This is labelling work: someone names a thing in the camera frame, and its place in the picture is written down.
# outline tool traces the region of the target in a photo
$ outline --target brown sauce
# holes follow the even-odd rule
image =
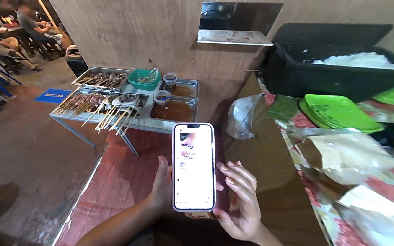
[[[176,87],[174,87],[171,90],[171,94],[175,95],[175,96],[191,97],[192,93],[193,92],[192,92],[191,88],[189,88],[188,86],[176,85]]]
[[[150,114],[151,118],[173,120],[179,122],[193,121],[193,107],[184,102],[169,101],[167,108],[155,107]]]

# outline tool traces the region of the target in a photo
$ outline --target gray shirt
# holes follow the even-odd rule
[[[30,17],[25,16],[25,15],[23,15],[23,14],[21,14],[21,13],[18,13],[18,21],[19,21],[20,26],[22,26],[22,28],[23,28],[28,34],[30,34],[31,37],[33,37],[33,39],[35,39],[35,40],[43,40],[43,39],[46,38],[45,35],[43,35],[43,34],[41,34],[41,33],[38,33],[38,32],[36,32],[36,31],[34,30],[36,27],[39,27],[39,26],[38,26],[37,23],[36,23],[33,19],[31,19]]]

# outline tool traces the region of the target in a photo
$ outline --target plastic lid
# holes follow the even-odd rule
[[[177,75],[173,72],[169,72],[164,75],[164,81],[167,83],[176,83],[177,81]]]

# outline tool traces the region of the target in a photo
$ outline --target hand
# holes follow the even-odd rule
[[[150,194],[151,202],[162,214],[172,210],[172,165],[162,155],[159,156],[159,167],[156,173],[153,189]]]
[[[228,165],[219,163],[220,171],[225,174],[226,184],[238,197],[232,199],[229,213],[216,208],[213,213],[224,230],[233,238],[251,241],[260,245],[262,234],[270,233],[261,223],[261,212],[256,198],[256,178],[247,171],[238,161],[236,164],[228,162]]]

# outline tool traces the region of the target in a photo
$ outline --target smartphone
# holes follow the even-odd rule
[[[214,127],[209,123],[176,123],[172,134],[174,210],[212,211],[217,200]]]

